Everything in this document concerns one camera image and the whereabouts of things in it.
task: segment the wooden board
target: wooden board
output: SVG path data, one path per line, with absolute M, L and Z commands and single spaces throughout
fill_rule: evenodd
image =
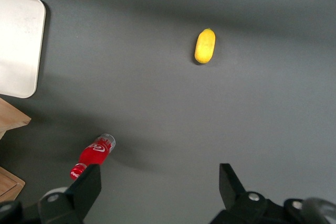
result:
M 0 98 L 0 139 L 5 131 L 27 125 L 30 117 Z
M 0 167 L 0 202 L 14 200 L 24 185 L 22 179 Z

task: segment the gray table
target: gray table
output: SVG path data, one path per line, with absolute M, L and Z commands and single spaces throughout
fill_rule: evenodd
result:
M 42 1 L 37 91 L 1 96 L 32 118 L 0 141 L 25 206 L 69 186 L 105 132 L 117 146 L 86 223 L 209 223 L 219 163 L 278 204 L 336 201 L 336 0 Z

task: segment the plastic bottle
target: plastic bottle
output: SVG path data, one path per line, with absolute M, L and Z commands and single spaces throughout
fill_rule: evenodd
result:
M 82 152 L 78 164 L 71 169 L 70 177 L 76 180 L 89 165 L 101 165 L 114 147 L 114 137 L 110 134 L 102 134 Z

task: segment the bottle label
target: bottle label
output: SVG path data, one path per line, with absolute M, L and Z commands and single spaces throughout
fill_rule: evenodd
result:
M 87 148 L 92 148 L 96 152 L 105 152 L 105 147 L 97 143 L 90 144 Z
M 71 174 L 72 176 L 76 177 L 76 178 L 78 178 L 78 177 L 79 177 L 79 175 L 78 175 L 78 174 L 76 174 L 75 172 L 71 172 L 70 174 Z

